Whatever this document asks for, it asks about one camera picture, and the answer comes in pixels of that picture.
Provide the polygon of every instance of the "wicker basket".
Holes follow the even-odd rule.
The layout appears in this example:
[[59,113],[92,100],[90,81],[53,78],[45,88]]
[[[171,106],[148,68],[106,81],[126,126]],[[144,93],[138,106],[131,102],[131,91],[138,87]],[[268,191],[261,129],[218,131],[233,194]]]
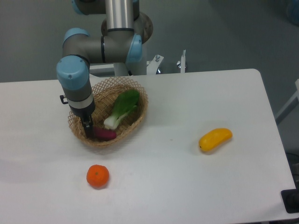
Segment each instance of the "wicker basket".
[[93,87],[93,95],[95,102],[95,111],[92,114],[93,125],[104,128],[104,120],[111,115],[114,101],[124,91],[135,89],[139,91],[140,97],[138,107],[128,117],[126,117],[117,127],[117,137],[110,141],[101,141],[86,138],[80,118],[72,112],[69,115],[69,127],[74,135],[83,143],[93,147],[107,147],[130,134],[143,120],[147,107],[148,96],[143,87],[128,77],[111,77]]

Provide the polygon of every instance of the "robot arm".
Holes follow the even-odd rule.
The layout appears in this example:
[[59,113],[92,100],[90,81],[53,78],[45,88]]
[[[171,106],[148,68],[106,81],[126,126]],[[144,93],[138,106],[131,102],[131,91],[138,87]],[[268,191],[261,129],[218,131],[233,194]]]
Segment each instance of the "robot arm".
[[[102,0],[73,0],[73,6],[84,14],[102,13]],[[93,137],[92,113],[95,109],[89,80],[91,63],[132,63],[142,57],[142,38],[133,29],[132,0],[106,0],[107,35],[91,38],[86,30],[73,28],[66,32],[63,58],[57,64],[57,78],[71,111],[80,117],[86,136]]]

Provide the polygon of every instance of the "green leaf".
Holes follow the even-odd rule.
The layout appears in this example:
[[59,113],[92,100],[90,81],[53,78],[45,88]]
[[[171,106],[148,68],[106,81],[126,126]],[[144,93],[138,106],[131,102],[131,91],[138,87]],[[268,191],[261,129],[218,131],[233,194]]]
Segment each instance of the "green leaf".
[[121,121],[128,116],[137,106],[139,100],[139,92],[137,90],[128,90],[121,93],[112,110],[112,114],[104,121],[104,125],[108,129],[116,129]]

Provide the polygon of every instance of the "white table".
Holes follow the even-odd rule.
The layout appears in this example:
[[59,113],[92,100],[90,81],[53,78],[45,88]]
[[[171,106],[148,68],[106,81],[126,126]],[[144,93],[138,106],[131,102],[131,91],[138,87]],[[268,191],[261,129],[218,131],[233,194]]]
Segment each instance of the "white table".
[[[220,224],[290,219],[295,188],[257,70],[132,77],[145,87],[145,122],[109,150],[83,145],[67,123],[57,80],[0,84],[1,224]],[[91,77],[92,85],[103,78]],[[211,155],[198,140],[234,137]],[[86,182],[93,164],[106,188]]]

